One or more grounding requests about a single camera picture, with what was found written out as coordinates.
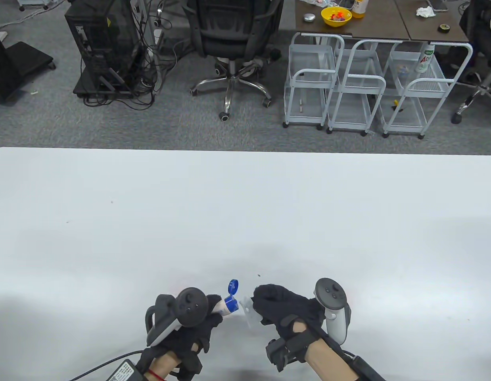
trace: black glove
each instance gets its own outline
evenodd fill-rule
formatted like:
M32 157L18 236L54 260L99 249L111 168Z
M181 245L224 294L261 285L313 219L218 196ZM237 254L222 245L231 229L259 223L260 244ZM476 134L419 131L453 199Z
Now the black glove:
M178 331L171 332L158 345L146 348L136 364L139 372L147 372L155 358L161 357L171 350L182 361L180 372L177 376L179 380L190 380L194 374L200 373L201 363L197 354L202 349L205 353L209 351L211 331L222 322L220 314L211 313L215 305L221 300L221 297L214 294L207 295L207 300L209 300L209 309L205 320L196 327L181 327ZM194 343L198 345L198 352L191 350Z
M297 334L293 323L303 321L311 330L320 334L325 319L325 308L315 299L307 299L279 285L260 285L254 290L253 308L263 320L263 325L276 325L280 337L288 341Z

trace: red string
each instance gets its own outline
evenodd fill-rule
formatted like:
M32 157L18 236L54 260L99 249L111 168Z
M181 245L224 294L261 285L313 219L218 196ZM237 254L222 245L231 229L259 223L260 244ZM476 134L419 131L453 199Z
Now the red string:
M157 378L159 381L166 381L163 377L155 374L154 372L152 372L151 370L148 370L147 372L149 372L151 375L153 375L155 378Z

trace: yellow bottle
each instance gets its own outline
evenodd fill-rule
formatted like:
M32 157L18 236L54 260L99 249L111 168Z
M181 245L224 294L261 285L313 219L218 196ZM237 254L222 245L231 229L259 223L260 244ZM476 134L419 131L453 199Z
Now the yellow bottle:
M367 3L369 3L369 0L355 0L351 9L351 14L354 18L363 18L365 16Z

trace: yellow bowl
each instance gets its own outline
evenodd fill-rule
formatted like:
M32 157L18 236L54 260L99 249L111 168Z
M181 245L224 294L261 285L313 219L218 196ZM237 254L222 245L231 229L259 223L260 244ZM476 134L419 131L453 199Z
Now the yellow bowl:
M342 16L344 18L343 21L334 21L332 20L332 15L336 15L339 12L342 12ZM328 7L324 8L321 11L321 17L323 18L323 21L325 24L337 28L337 27L342 27L344 24L349 22L351 20L351 11L349 9L343 8L343 7Z

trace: blue cap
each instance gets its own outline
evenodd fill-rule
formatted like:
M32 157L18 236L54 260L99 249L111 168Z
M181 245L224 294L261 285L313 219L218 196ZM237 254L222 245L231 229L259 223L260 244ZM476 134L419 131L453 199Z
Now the blue cap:
M238 310L238 302L232 295L225 298L224 302L226 303L226 307L230 312L235 312L236 310Z
M228 294L235 295L237 291L238 291L238 281L236 279L232 279L230 281L230 284L228 285Z

